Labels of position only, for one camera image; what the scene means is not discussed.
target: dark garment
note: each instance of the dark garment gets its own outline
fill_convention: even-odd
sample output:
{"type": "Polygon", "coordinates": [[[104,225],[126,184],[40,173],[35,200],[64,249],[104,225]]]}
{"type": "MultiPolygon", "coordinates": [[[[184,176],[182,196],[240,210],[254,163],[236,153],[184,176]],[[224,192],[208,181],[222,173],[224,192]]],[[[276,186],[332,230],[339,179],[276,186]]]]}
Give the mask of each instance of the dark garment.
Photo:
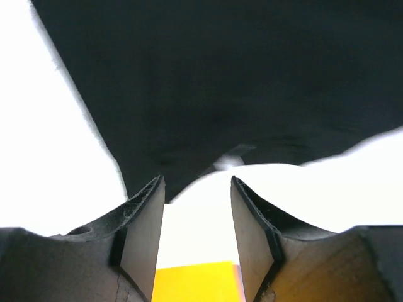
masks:
{"type": "Polygon", "coordinates": [[[401,0],[33,3],[130,196],[240,144],[299,165],[403,125],[401,0]]]}

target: yellow object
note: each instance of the yellow object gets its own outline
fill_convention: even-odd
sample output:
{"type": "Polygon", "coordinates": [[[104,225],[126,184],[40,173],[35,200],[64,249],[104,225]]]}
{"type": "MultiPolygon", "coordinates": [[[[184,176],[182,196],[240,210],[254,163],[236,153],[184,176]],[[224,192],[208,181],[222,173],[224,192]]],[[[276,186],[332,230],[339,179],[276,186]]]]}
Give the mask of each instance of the yellow object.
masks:
{"type": "Polygon", "coordinates": [[[152,302],[241,302],[239,266],[230,261],[158,269],[152,302]]]}

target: orange object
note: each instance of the orange object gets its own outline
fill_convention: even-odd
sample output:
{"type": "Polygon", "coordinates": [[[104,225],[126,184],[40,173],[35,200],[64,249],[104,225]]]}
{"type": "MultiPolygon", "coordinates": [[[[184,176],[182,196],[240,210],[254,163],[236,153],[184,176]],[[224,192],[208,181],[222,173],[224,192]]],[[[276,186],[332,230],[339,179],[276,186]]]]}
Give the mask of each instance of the orange object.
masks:
{"type": "Polygon", "coordinates": [[[158,269],[152,302],[243,302],[239,271],[229,261],[158,269]]]}

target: black fabric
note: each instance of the black fabric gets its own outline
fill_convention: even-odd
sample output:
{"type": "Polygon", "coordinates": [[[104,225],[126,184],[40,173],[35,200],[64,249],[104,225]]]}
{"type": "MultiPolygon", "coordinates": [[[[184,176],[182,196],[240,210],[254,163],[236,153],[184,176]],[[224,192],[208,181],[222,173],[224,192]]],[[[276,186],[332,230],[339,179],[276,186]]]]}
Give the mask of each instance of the black fabric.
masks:
{"type": "Polygon", "coordinates": [[[239,144],[298,165],[403,125],[400,0],[33,3],[129,195],[239,144]]]}

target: yellow block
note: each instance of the yellow block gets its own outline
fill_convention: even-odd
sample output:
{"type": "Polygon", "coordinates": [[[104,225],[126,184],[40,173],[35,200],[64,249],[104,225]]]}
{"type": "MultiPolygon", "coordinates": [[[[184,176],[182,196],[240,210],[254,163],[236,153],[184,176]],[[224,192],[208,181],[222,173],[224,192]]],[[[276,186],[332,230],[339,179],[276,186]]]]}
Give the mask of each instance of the yellow block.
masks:
{"type": "Polygon", "coordinates": [[[152,302],[240,302],[240,280],[232,262],[158,269],[152,302]]]}

